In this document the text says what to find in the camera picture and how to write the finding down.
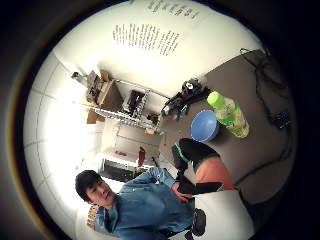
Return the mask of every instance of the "wire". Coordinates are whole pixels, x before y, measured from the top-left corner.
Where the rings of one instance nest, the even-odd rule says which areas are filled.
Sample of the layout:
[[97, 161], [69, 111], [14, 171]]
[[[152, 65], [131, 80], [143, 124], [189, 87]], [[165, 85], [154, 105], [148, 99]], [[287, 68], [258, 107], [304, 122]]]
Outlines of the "wire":
[[[243, 51], [250, 52], [248, 49], [241, 48], [240, 54], [248, 64], [250, 64], [251, 66], [254, 67], [257, 98], [259, 99], [259, 101], [262, 104], [262, 107], [264, 108], [264, 111], [266, 113], [266, 117], [267, 117], [268, 121], [271, 124], [274, 124], [273, 114], [271, 113], [269, 107], [266, 104], [266, 101], [264, 100], [264, 98], [261, 95], [261, 88], [260, 88], [261, 81], [264, 81], [265, 83], [267, 83], [268, 86], [278, 96], [285, 98], [287, 100], [289, 100], [289, 97], [286, 95], [283, 95], [283, 93], [281, 93], [281, 91], [287, 89], [287, 84], [286, 84], [284, 75], [282, 74], [280, 69], [275, 64], [273, 64], [274, 59], [272, 58], [268, 49], [264, 48], [264, 50], [266, 53], [264, 58], [261, 58], [255, 54], [256, 57], [259, 59], [259, 61], [257, 63], [255, 63], [254, 61], [252, 61], [251, 59], [247, 58], [244, 55]], [[272, 67], [274, 70], [276, 70], [278, 72], [278, 76], [280, 76], [280, 80], [281, 80], [280, 82], [273, 80], [273, 78], [268, 75], [266, 70], [269, 67]], [[287, 158], [289, 158], [289, 156], [292, 153], [292, 130], [291, 130], [291, 126], [286, 126], [285, 129], [286, 129], [286, 143], [285, 143], [285, 146], [283, 147], [281, 153], [279, 154], [279, 157], [274, 160], [263, 163], [262, 165], [259, 165], [259, 166], [255, 167], [254, 169], [252, 169], [251, 171], [249, 171], [248, 173], [246, 173], [238, 181], [236, 181], [236, 183], [235, 183], [236, 186], [239, 185], [241, 182], [243, 182], [250, 175], [257, 173], [259, 170], [261, 170], [265, 167], [268, 167], [270, 165], [273, 165], [275, 163], [282, 162], [282, 161], [286, 160]]]
[[284, 160], [286, 160], [292, 153], [292, 137], [291, 137], [291, 127], [290, 126], [286, 127], [286, 135], [287, 135], [287, 140], [286, 140], [285, 147], [282, 149], [278, 158], [271, 160], [271, 161], [268, 161], [266, 163], [263, 163], [262, 165], [259, 165], [259, 166], [255, 167], [254, 169], [250, 170], [248, 173], [243, 175], [239, 180], [237, 180], [235, 185], [238, 186], [247, 177], [257, 173], [259, 170], [261, 170], [265, 167], [268, 167], [268, 166], [271, 166], [275, 163], [283, 162]]
[[[256, 95], [257, 98], [259, 99], [259, 101], [261, 102], [264, 111], [266, 113], [267, 119], [270, 123], [272, 123], [273, 120], [273, 114], [271, 113], [270, 109], [268, 108], [264, 98], [262, 97], [261, 93], [260, 93], [260, 84], [261, 81], [264, 81], [278, 96], [285, 98], [285, 99], [289, 99], [288, 96], [283, 95], [280, 91], [283, 91], [285, 89], [287, 89], [287, 84], [284, 78], [284, 75], [282, 74], [282, 72], [280, 71], [279, 68], [277, 68], [277, 66], [275, 64], [273, 64], [273, 59], [269, 53], [269, 51], [267, 49], [265, 49], [266, 52], [266, 57], [261, 58], [259, 56], [256, 57], [260, 58], [260, 60], [258, 61], [258, 63], [254, 63], [252, 60], [250, 60], [249, 58], [247, 58], [244, 54], [243, 51], [246, 52], [250, 52], [248, 49], [245, 48], [241, 48], [240, 49], [240, 54], [243, 57], [243, 59], [249, 63], [251, 66], [254, 67], [254, 74], [255, 74], [255, 79], [256, 79]], [[275, 80], [273, 80], [272, 77], [269, 76], [269, 74], [267, 73], [267, 69], [268, 68], [272, 68], [274, 70], [277, 71], [278, 75], [280, 76], [280, 81], [281, 82], [277, 82]]]

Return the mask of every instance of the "gray desk surface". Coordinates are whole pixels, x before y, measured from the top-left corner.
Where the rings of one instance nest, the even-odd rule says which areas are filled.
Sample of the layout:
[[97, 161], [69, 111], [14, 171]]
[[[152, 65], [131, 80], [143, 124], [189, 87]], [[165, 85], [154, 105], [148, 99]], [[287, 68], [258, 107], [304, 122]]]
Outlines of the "gray desk surface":
[[[257, 62], [264, 54], [261, 51], [253, 51], [245, 56]], [[279, 81], [280, 75], [274, 68], [268, 67], [267, 73]], [[254, 68], [245, 62], [241, 55], [210, 71], [206, 77], [206, 86], [211, 90], [238, 101], [250, 125], [250, 133], [245, 139], [236, 138], [221, 126], [217, 137], [206, 143], [220, 153], [233, 181], [237, 182], [250, 170], [277, 159], [286, 143], [286, 133], [285, 130], [279, 130], [268, 122], [256, 96]], [[269, 199], [283, 186], [292, 169], [297, 144], [297, 121], [290, 89], [283, 91], [289, 96], [289, 100], [279, 97], [266, 83], [261, 83], [261, 92], [272, 113], [289, 110], [293, 150], [285, 161], [269, 165], [239, 184], [244, 196], [251, 203]], [[162, 131], [165, 134], [162, 136], [159, 151], [165, 159], [173, 163], [171, 146], [180, 138], [191, 138], [191, 121], [203, 109], [212, 108], [205, 101], [200, 101], [192, 104], [188, 114], [178, 122], [170, 120], [170, 117], [163, 119]]]

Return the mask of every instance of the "green bottle cap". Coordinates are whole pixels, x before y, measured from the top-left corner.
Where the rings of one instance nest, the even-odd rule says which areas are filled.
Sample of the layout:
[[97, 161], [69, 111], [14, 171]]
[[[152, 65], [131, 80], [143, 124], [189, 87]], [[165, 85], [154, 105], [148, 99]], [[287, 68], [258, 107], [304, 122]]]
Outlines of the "green bottle cap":
[[213, 108], [221, 108], [224, 104], [224, 97], [220, 95], [217, 91], [214, 91], [209, 94], [207, 97], [207, 102], [213, 107]]

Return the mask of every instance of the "green tea bottle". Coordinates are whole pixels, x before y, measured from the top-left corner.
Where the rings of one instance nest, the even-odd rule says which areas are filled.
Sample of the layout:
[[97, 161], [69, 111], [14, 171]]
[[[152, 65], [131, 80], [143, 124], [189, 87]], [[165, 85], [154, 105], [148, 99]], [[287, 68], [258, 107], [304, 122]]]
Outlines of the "green tea bottle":
[[217, 120], [231, 133], [239, 138], [248, 136], [249, 124], [236, 101], [213, 91], [209, 94], [207, 102], [214, 108]]

